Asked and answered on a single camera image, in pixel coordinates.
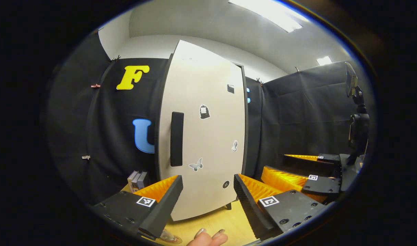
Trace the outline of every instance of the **ceiling light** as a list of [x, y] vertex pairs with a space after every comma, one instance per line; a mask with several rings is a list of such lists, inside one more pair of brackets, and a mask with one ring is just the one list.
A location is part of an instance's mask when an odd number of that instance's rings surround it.
[[229, 3], [233, 3], [261, 15], [287, 32], [302, 28], [298, 22], [291, 19], [288, 15], [308, 22], [304, 16], [274, 0], [229, 0]]
[[317, 62], [319, 63], [320, 66], [322, 66], [322, 65], [330, 64], [332, 61], [330, 60], [330, 57], [326, 56], [323, 58], [318, 58]]

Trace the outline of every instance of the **bag sticker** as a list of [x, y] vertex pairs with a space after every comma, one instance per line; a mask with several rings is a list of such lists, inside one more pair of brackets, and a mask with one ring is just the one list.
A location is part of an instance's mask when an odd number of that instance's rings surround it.
[[206, 105], [201, 104], [201, 106], [199, 107], [199, 116], [201, 120], [210, 118], [209, 108]]

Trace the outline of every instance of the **finger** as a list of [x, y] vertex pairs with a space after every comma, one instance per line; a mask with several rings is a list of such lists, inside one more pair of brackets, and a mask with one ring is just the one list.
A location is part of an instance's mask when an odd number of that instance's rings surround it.
[[210, 246], [219, 246], [228, 240], [228, 236], [224, 233], [218, 234], [215, 238], [212, 238]]
[[203, 233], [203, 232], [207, 232], [207, 230], [205, 228], [201, 228], [199, 229], [198, 232], [196, 232], [196, 235], [193, 237], [193, 239], [195, 239], [199, 234]]
[[210, 246], [211, 242], [212, 238], [210, 235], [205, 232], [201, 232], [194, 240], [190, 241], [187, 246]]

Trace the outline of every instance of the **orange gripper pad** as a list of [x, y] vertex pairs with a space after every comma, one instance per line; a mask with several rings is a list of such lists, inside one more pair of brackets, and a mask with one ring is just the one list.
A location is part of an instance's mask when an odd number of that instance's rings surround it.
[[246, 188], [248, 188], [249, 192], [251, 193], [251, 196], [253, 196], [254, 202], [256, 203], [259, 201], [259, 199], [282, 193], [282, 191], [274, 187], [271, 187], [255, 179], [251, 179], [250, 177], [247, 177], [245, 175], [239, 174], [239, 176], [242, 179], [243, 183], [246, 185]]
[[[261, 179], [265, 184], [279, 189], [282, 192], [286, 192], [288, 190], [297, 190], [301, 192], [302, 187], [308, 178], [305, 176], [285, 173], [265, 166], [263, 167]], [[306, 193], [305, 195], [318, 202], [323, 202], [327, 198], [326, 196], [318, 196]]]
[[155, 199], [157, 203], [159, 203], [161, 198], [163, 198], [163, 196], [177, 177], [178, 175], [175, 175], [170, 178], [163, 179], [162, 181], [159, 181], [157, 183], [154, 183], [141, 190], [134, 192], [134, 194]]
[[301, 154], [285, 154], [286, 156], [305, 159], [309, 161], [318, 161], [318, 156], [315, 155], [301, 155]]

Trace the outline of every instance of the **clapperboard sticker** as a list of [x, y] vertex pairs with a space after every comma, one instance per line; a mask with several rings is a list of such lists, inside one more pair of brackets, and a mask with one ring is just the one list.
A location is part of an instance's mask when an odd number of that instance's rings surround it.
[[146, 206], [146, 207], [151, 207], [155, 202], [155, 199], [151, 199], [151, 198], [147, 198], [147, 197], [141, 197], [136, 203]]
[[262, 203], [263, 207], [268, 207], [268, 206], [279, 203], [279, 201], [274, 196], [262, 198], [259, 201]]
[[309, 175], [309, 179], [310, 180], [318, 180], [318, 175], [312, 175], [312, 174], [310, 174]]
[[227, 91], [234, 94], [234, 85], [233, 84], [228, 84], [227, 85]]

